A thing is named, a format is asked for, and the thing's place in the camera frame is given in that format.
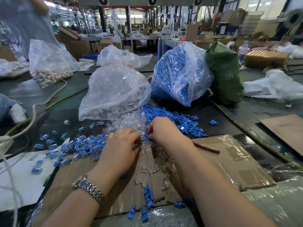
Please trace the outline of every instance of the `forearm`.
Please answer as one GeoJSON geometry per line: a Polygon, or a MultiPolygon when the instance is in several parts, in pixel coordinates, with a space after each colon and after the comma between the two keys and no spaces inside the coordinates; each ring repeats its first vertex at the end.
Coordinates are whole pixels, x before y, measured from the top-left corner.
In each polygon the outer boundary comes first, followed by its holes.
{"type": "Polygon", "coordinates": [[[48,14],[48,6],[43,0],[29,0],[29,2],[40,15],[46,16],[48,14]]]}
{"type": "Polygon", "coordinates": [[[276,226],[196,149],[190,139],[170,146],[205,226],[276,226]]]}
{"type": "MultiPolygon", "coordinates": [[[[107,169],[96,166],[87,173],[87,179],[93,182],[105,195],[117,181],[107,169]]],[[[84,227],[90,226],[100,205],[88,192],[77,189],[70,193],[64,202],[47,219],[43,227],[84,227]]]]}

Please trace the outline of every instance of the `clear plastic bottle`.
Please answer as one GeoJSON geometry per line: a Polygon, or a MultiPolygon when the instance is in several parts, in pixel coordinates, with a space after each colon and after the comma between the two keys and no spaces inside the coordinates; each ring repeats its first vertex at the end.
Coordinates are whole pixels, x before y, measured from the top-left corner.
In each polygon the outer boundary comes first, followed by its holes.
{"type": "Polygon", "coordinates": [[[244,44],[240,47],[239,52],[238,52],[238,57],[240,64],[244,63],[244,57],[248,52],[248,41],[245,41],[244,44]]]}

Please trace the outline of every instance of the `green woven sack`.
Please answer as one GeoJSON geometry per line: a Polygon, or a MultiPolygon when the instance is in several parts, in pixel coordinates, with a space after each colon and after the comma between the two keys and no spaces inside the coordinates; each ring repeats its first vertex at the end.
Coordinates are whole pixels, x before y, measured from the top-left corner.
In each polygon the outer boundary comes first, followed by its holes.
{"type": "Polygon", "coordinates": [[[214,74],[211,91],[223,104],[240,102],[243,98],[243,85],[240,81],[238,54],[220,42],[210,46],[205,60],[214,74]]]}

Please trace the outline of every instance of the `white cable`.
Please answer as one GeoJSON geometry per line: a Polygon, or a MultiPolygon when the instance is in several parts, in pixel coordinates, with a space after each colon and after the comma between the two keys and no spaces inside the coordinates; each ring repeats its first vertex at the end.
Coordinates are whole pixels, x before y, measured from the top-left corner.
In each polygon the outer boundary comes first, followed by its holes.
{"type": "MultiPolygon", "coordinates": [[[[44,104],[47,104],[55,94],[57,94],[59,91],[61,91],[67,85],[67,82],[65,80],[63,80],[63,81],[65,82],[64,86],[61,87],[59,90],[57,90],[54,94],[52,94],[48,98],[47,101],[45,101],[44,103],[41,103],[41,104],[34,104],[33,105],[32,120],[31,120],[30,124],[23,131],[21,131],[20,133],[18,133],[16,135],[13,135],[13,136],[0,136],[0,143],[3,143],[5,141],[8,141],[8,140],[11,140],[11,139],[14,139],[14,138],[17,138],[20,135],[24,134],[28,129],[30,129],[31,126],[34,124],[34,122],[36,120],[36,106],[42,106],[44,104]]],[[[0,159],[3,159],[3,161],[4,161],[4,164],[7,168],[7,171],[9,173],[9,178],[10,178],[11,184],[12,184],[13,199],[14,199],[14,203],[15,203],[13,227],[16,227],[17,226],[17,220],[18,220],[18,202],[17,202],[16,194],[19,194],[19,191],[17,191],[17,189],[15,187],[15,180],[13,178],[13,174],[12,174],[12,171],[11,171],[11,166],[8,164],[7,159],[5,158],[5,155],[1,151],[0,151],[0,159]]]]}

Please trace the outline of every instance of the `silver watch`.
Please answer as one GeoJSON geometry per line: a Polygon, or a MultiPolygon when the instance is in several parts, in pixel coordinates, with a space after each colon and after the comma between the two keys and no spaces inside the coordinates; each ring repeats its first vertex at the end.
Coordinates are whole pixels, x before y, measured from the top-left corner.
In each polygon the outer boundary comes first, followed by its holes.
{"type": "Polygon", "coordinates": [[[94,185],[91,181],[87,179],[87,175],[81,176],[75,183],[72,184],[73,189],[82,188],[87,191],[90,195],[97,200],[97,202],[102,205],[106,200],[106,195],[99,190],[99,188],[94,185]]]}

